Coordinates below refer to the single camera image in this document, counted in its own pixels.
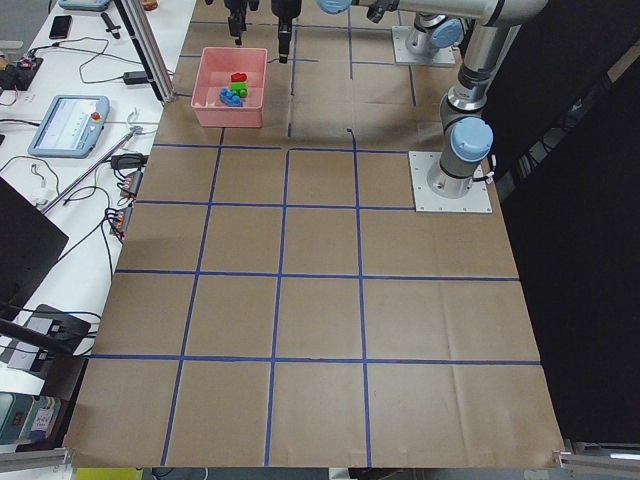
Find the green two-stud block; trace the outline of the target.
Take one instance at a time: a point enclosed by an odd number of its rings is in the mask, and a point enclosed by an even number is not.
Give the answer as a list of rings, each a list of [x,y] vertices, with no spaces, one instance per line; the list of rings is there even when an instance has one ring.
[[[249,90],[246,82],[230,83],[229,90],[236,96],[244,99],[248,96]]]

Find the blue three-stud block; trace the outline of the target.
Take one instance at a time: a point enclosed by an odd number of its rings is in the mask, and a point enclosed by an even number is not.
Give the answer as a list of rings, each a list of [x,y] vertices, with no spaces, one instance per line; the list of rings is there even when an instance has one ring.
[[[227,107],[242,108],[244,106],[242,98],[228,88],[220,89],[218,99]]]

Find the pink plastic box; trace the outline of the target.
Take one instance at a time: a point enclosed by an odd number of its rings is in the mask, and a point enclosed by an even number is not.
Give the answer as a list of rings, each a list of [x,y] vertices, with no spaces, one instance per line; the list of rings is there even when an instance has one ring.
[[[191,106],[203,127],[261,128],[268,51],[203,49]]]

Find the black power adapter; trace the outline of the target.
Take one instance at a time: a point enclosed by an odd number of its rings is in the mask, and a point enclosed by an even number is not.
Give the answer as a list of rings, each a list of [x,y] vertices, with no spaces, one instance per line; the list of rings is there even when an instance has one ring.
[[[149,82],[148,76],[144,71],[124,72],[122,79],[125,85],[141,85]]]

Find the black smartphone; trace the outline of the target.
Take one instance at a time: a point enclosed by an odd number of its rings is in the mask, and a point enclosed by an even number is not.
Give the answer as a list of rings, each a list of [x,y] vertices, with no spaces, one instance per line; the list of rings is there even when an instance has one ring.
[[[71,15],[57,15],[52,21],[52,25],[49,31],[49,38],[51,40],[63,40],[67,39],[73,17]]]

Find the blue teach pendant tablet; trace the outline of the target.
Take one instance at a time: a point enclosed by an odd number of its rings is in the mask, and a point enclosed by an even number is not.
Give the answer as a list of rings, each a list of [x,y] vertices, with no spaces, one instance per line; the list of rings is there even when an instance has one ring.
[[[28,153],[47,158],[85,158],[95,147],[110,111],[100,95],[56,95]]]

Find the brown paper table cover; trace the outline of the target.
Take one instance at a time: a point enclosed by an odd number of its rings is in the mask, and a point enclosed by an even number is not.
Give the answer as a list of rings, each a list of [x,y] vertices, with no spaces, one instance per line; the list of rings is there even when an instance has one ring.
[[[80,467],[544,468],[562,446],[498,201],[419,213],[455,68],[305,2],[259,129],[203,128],[197,3],[66,437]]]

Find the black monitor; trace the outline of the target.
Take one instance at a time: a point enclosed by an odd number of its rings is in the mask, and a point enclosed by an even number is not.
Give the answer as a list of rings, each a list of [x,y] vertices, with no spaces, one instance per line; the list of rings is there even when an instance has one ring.
[[[1,179],[1,317],[13,320],[48,275],[69,237]]]

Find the aluminium frame post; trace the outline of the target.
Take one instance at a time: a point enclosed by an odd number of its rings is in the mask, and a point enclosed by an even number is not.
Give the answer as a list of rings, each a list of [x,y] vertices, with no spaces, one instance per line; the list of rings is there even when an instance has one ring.
[[[147,14],[138,0],[115,0],[156,98],[163,104],[174,99],[174,88]]]

